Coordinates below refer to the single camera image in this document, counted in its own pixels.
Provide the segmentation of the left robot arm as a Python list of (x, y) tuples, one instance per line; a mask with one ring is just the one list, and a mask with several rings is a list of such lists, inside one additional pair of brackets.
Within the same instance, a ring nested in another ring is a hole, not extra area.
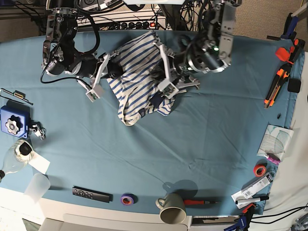
[(160, 42), (154, 42), (162, 58), (154, 75), (158, 93), (171, 99), (188, 87), (200, 88), (196, 73), (219, 73), (231, 65), (233, 30), (240, 0), (205, 0), (198, 17), (198, 33), (194, 38), (180, 35), (175, 53)]

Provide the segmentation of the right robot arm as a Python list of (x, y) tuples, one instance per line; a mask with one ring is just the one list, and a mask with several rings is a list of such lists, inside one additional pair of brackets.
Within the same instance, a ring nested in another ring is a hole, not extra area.
[[(43, 42), (43, 73), (52, 77), (66, 73), (66, 79), (76, 80), (86, 90), (86, 96), (91, 102), (101, 98), (103, 88), (100, 80), (116, 79), (123, 74), (122, 67), (114, 61), (117, 52), (95, 56), (100, 45), (100, 35), (92, 15), (100, 14), (101, 10), (85, 10), (78, 0), (48, 0), (46, 10), (51, 14), (47, 17), (46, 38)], [(96, 38), (94, 47), (85, 52), (75, 48), (79, 16), (89, 20)]]

